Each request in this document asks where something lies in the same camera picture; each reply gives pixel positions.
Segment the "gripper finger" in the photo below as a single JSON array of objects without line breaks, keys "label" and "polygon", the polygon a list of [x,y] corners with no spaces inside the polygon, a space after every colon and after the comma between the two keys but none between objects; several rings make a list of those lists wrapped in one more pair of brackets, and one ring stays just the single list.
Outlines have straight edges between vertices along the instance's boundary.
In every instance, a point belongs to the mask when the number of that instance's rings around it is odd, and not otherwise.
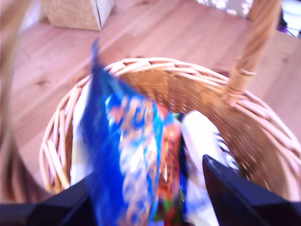
[{"label": "gripper finger", "polygon": [[203,156],[205,182],[221,226],[283,226],[282,198],[248,181],[209,155]]},{"label": "gripper finger", "polygon": [[95,217],[83,179],[41,204],[40,226],[94,226]]}]

